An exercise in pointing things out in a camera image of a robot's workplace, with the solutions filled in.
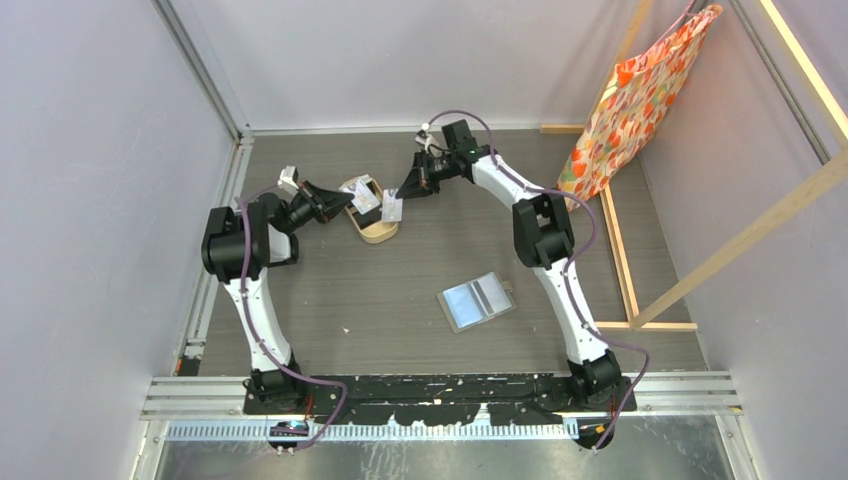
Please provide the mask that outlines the beige card holder wallet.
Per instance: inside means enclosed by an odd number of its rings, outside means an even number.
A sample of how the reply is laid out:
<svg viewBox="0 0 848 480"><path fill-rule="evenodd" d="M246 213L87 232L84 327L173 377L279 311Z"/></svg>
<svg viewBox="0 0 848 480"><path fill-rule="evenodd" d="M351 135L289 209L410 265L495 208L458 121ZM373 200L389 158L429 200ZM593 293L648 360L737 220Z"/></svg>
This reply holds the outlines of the beige card holder wallet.
<svg viewBox="0 0 848 480"><path fill-rule="evenodd" d="M454 333L483 324L516 308L512 285L495 272L448 288L436 296Z"/></svg>

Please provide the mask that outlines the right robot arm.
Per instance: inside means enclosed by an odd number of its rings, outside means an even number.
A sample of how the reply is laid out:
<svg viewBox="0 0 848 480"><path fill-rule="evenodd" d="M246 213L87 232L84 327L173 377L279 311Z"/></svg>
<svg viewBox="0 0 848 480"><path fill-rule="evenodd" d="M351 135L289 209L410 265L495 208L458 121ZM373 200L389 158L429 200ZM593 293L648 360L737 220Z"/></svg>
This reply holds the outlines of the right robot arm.
<svg viewBox="0 0 848 480"><path fill-rule="evenodd" d="M444 146L429 124L415 141L410 173L399 199L439 192L443 181L463 177L492 194L512 214L513 245L522 265L540 281L560 325L567 355L567 390L584 410L596 410L620 386L623 375L582 293L575 267L575 237L562 194L536 185L514 170L488 145L480 145L466 121L443 127Z"/></svg>

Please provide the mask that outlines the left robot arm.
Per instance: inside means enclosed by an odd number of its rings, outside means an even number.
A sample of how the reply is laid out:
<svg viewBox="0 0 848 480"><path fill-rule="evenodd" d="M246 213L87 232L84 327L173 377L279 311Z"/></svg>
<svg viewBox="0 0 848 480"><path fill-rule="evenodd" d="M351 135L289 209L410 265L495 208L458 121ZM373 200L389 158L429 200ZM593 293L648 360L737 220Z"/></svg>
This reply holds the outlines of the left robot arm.
<svg viewBox="0 0 848 480"><path fill-rule="evenodd" d="M250 400L271 403L284 414L298 412L307 380L282 333L271 298L269 270L294 265L300 256L297 229L326 224L353 200L350 193L303 181L285 200L270 188L237 199L237 207L209 212L200 254L205 270L225 288L236 307L250 351L245 389Z"/></svg>

